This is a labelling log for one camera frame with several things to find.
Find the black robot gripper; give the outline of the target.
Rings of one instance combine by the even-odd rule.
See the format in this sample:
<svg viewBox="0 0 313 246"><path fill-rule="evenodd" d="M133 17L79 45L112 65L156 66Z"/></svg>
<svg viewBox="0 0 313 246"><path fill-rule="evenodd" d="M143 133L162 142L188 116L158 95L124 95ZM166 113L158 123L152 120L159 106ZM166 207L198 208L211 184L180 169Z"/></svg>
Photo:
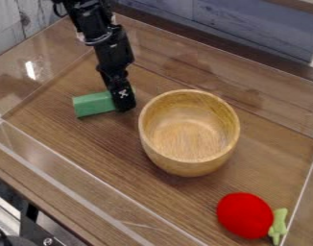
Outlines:
<svg viewBox="0 0 313 246"><path fill-rule="evenodd" d="M92 46L97 58L96 70L104 80L117 111L136 106L135 92L127 78L127 66L135 61L133 52L121 25L112 25L105 34L84 40Z"/></svg>

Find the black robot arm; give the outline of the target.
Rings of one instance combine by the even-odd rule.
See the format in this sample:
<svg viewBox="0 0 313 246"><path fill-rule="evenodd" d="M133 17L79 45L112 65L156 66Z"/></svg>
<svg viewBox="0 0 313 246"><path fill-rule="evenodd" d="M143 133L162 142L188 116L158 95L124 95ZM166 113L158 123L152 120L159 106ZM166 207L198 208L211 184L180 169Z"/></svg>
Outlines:
<svg viewBox="0 0 313 246"><path fill-rule="evenodd" d="M127 67L135 61L129 40L121 25L113 21L109 0L51 0L63 5L80 40L92 46L111 101L119 111L136 106L135 92L127 79Z"/></svg>

